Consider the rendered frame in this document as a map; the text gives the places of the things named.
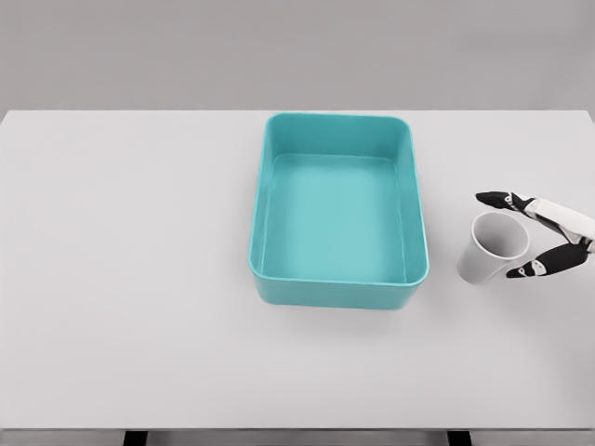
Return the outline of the white paper cup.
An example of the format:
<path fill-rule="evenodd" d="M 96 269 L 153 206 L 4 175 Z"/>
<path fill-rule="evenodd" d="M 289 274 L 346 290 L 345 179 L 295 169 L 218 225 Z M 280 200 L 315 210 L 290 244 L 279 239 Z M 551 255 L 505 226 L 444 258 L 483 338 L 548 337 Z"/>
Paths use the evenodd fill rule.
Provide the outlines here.
<path fill-rule="evenodd" d="M 529 246 L 529 233 L 515 217 L 484 212 L 471 223 L 467 244 L 458 260 L 458 274 L 466 282 L 484 283 L 522 258 Z"/>

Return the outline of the teal plastic basket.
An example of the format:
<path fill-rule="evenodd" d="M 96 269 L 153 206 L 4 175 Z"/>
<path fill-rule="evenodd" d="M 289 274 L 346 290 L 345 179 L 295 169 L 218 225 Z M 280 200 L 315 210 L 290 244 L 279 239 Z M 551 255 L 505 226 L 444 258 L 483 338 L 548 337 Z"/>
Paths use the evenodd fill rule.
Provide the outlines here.
<path fill-rule="evenodd" d="M 248 265 L 273 305 L 403 308 L 430 270 L 410 125 L 387 115 L 271 116 Z"/>

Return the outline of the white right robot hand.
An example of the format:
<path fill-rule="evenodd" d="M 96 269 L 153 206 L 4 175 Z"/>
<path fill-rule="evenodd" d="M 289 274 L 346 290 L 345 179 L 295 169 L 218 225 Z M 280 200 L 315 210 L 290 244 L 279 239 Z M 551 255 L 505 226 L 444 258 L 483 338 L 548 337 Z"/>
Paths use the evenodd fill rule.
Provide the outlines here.
<path fill-rule="evenodd" d="M 543 252 L 518 268 L 506 272 L 508 279 L 549 276 L 584 264 L 595 254 L 595 220 L 546 199 L 524 197 L 514 192 L 483 191 L 475 198 L 495 209 L 523 214 L 560 234 L 566 243 Z"/>

